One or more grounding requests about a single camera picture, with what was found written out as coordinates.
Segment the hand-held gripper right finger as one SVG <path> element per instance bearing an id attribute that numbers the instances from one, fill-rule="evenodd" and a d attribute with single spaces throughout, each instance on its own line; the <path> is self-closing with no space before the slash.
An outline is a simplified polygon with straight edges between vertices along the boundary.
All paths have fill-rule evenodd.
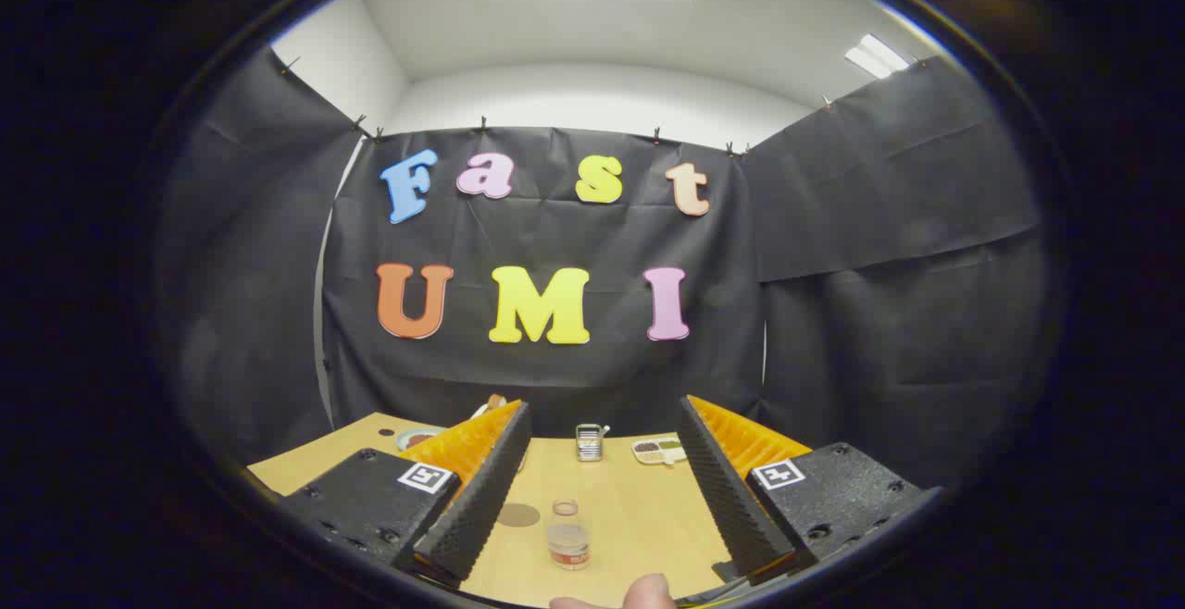
<path id="1" fill-rule="evenodd" d="M 679 441 L 730 554 L 752 584 L 848 554 L 940 494 L 846 441 L 808 449 L 694 395 Z"/>

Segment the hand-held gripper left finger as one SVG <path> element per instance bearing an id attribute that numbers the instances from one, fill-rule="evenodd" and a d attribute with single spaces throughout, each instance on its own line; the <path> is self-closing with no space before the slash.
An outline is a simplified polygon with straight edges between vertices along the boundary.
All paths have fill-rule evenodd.
<path id="1" fill-rule="evenodd" d="M 491 538 L 529 443 L 529 403 L 513 400 L 402 454 L 348 454 L 278 507 L 370 566 L 456 588 Z"/>

